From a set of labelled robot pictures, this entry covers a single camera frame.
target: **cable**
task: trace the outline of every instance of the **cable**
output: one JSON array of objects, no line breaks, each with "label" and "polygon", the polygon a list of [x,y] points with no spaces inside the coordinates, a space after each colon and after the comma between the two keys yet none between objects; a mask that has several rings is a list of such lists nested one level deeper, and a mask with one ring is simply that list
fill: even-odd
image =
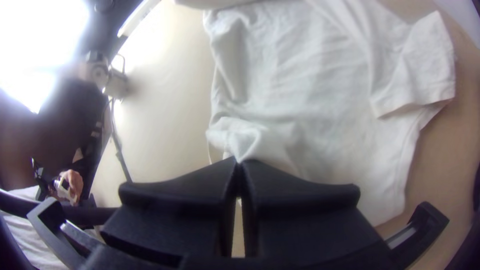
[{"label": "cable", "polygon": [[113,139],[113,144],[115,144],[116,148],[116,158],[120,162],[121,169],[123,170],[123,174],[125,175],[126,181],[128,183],[132,183],[132,178],[130,177],[129,169],[127,168],[127,164],[125,164],[124,155],[122,154],[122,147],[120,145],[118,135],[117,135],[117,128],[115,126],[115,119],[114,119],[114,111],[115,111],[115,98],[110,99],[109,103],[111,102],[111,113],[110,113],[110,123],[111,123],[111,138]]},{"label": "cable", "polygon": [[123,55],[121,55],[120,53],[117,53],[116,55],[123,59],[123,63],[122,63],[122,66],[121,66],[121,73],[125,74],[125,57]]}]

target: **handheld device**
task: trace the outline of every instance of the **handheld device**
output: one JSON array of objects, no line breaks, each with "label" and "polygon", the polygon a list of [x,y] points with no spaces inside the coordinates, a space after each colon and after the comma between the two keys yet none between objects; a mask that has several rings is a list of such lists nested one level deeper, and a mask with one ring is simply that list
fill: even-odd
[{"label": "handheld device", "polygon": [[59,177],[59,180],[53,181],[53,187],[56,189],[56,194],[60,198],[65,198],[70,201],[70,205],[73,206],[77,201],[77,195],[70,196],[70,183],[65,177]]}]

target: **hand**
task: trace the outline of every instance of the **hand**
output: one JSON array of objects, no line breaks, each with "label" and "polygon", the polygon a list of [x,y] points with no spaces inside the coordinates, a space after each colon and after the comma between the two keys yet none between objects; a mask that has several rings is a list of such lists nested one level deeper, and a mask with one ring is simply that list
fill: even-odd
[{"label": "hand", "polygon": [[76,195],[74,205],[77,205],[80,201],[80,194],[82,194],[82,190],[84,189],[84,180],[82,176],[80,173],[72,169],[62,171],[60,176],[68,180],[68,183],[70,184],[70,196],[74,198]]}]

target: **bright light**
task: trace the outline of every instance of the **bright light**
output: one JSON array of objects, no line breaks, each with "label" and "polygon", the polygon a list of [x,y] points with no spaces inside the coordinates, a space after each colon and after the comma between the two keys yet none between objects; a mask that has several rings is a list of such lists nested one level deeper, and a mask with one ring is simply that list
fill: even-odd
[{"label": "bright light", "polygon": [[82,0],[0,0],[0,88],[37,113],[88,17]]}]

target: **white t-shirt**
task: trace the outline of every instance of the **white t-shirt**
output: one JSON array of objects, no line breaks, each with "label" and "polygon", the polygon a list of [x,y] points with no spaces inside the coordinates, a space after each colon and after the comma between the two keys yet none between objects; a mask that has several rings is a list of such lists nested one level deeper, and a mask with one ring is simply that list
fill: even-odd
[{"label": "white t-shirt", "polygon": [[375,0],[267,0],[206,11],[204,26],[214,147],[308,181],[353,183],[373,225],[403,211],[420,130],[455,96],[438,12],[407,24]]}]

